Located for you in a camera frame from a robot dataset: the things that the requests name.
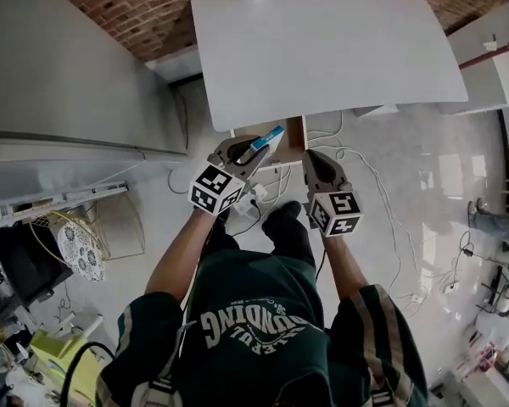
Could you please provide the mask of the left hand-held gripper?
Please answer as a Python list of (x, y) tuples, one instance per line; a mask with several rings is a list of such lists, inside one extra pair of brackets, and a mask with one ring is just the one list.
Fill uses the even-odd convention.
[(249, 179), (274, 152), (269, 144), (253, 151), (251, 144), (258, 140), (259, 136), (246, 135), (221, 142), (190, 181), (188, 201), (210, 215), (231, 208)]

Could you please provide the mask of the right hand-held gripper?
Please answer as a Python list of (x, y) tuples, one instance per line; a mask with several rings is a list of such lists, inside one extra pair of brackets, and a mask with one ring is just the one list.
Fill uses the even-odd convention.
[(307, 149), (302, 166), (310, 220), (324, 237), (352, 233), (363, 213), (361, 201), (341, 165), (324, 153)]

